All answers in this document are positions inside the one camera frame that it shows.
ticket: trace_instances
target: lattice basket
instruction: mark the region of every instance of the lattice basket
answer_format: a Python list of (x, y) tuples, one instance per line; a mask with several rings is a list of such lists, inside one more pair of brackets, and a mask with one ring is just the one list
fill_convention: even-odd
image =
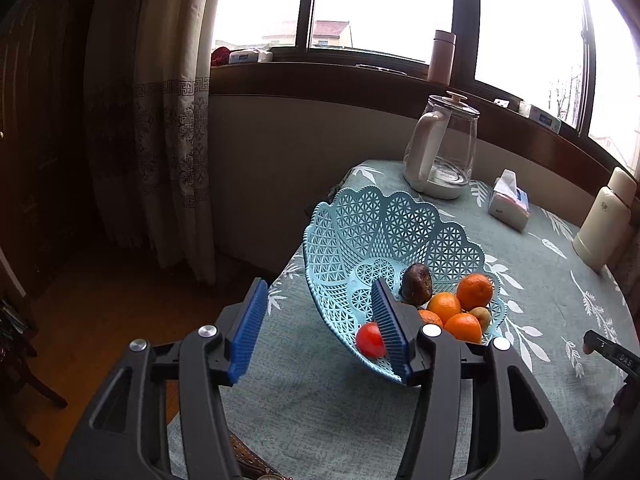
[(497, 335), (506, 316), (498, 297), (500, 282), (484, 270), (482, 248), (466, 238), (460, 224), (443, 222), (436, 206), (416, 202), (404, 191), (385, 196), (376, 186), (342, 189), (331, 205), (316, 207), (303, 250), (306, 281), (324, 322), (361, 362), (398, 383), (386, 357), (368, 359), (355, 345), (359, 327), (373, 320), (370, 290), (375, 279), (384, 278), (402, 301), (402, 274), (411, 264), (429, 267), (434, 294), (455, 292), (460, 278), (479, 272), (494, 284), (484, 344)]

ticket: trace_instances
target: sky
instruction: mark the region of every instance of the sky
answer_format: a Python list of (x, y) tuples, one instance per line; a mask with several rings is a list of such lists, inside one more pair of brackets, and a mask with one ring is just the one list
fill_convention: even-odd
[[(631, 164), (640, 76), (629, 30), (611, 0), (590, 0), (596, 33), (592, 136), (609, 136)], [(214, 41), (264, 43), (300, 0), (219, 0)], [(453, 0), (316, 0), (316, 20), (348, 21), (353, 46), (429, 62), (436, 29), (451, 30)], [(582, 72), (582, 0), (481, 0), (476, 79), (548, 109), (553, 82)], [(557, 111), (552, 104), (551, 112)], [(572, 117), (567, 122), (575, 126)]]

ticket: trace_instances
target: tablecloth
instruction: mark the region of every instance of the tablecloth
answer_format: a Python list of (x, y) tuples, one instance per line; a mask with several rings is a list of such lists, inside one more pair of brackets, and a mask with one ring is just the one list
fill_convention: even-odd
[[(584, 355), (582, 337), (592, 329), (633, 352), (640, 347), (608, 269), (597, 274), (575, 254), (576, 226), (531, 205), (524, 232), (517, 232), (486, 212), (486, 183), (472, 181), (456, 200), (436, 200), (411, 189), (395, 161), (368, 160), (344, 183), (354, 189), (372, 184), (435, 204), (444, 221), (463, 225), (482, 246), (508, 307), (500, 330), (532, 370), (583, 463), (623, 374), (598, 354)], [(465, 472), (470, 437), (470, 381), (462, 382), (452, 478)], [(394, 478), (417, 399), (415, 388), (360, 364), (322, 322), (306, 284), (302, 247), (271, 285), (247, 374), (222, 395), (229, 428), (296, 480)], [(186, 478), (179, 416), (168, 434), (174, 474)]]

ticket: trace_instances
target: metal screw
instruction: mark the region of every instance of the metal screw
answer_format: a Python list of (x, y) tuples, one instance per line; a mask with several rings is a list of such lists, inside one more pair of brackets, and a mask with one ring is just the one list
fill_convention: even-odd
[(129, 343), (129, 349), (134, 352), (142, 352), (146, 348), (146, 341), (144, 339), (134, 339)]
[(511, 343), (505, 337), (496, 337), (494, 338), (494, 346), (498, 350), (508, 350), (511, 347)]
[(198, 335), (200, 337), (213, 337), (218, 333), (218, 329), (213, 325), (201, 326), (198, 329)]
[(434, 324), (428, 324), (422, 327), (422, 333), (429, 337), (437, 337), (442, 334), (442, 329)]

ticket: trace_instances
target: wooden chair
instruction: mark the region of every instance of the wooden chair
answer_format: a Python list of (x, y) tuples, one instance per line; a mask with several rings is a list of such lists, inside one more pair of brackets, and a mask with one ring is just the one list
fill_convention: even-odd
[(27, 356), (36, 357), (37, 353), (27, 339), (16, 329), (9, 316), (0, 310), (0, 410), (7, 424), (25, 437), (34, 446), (40, 441), (30, 433), (17, 419), (8, 405), (8, 398), (25, 384), (31, 385), (57, 407), (65, 408), (67, 402), (56, 392), (41, 382), (29, 368)]

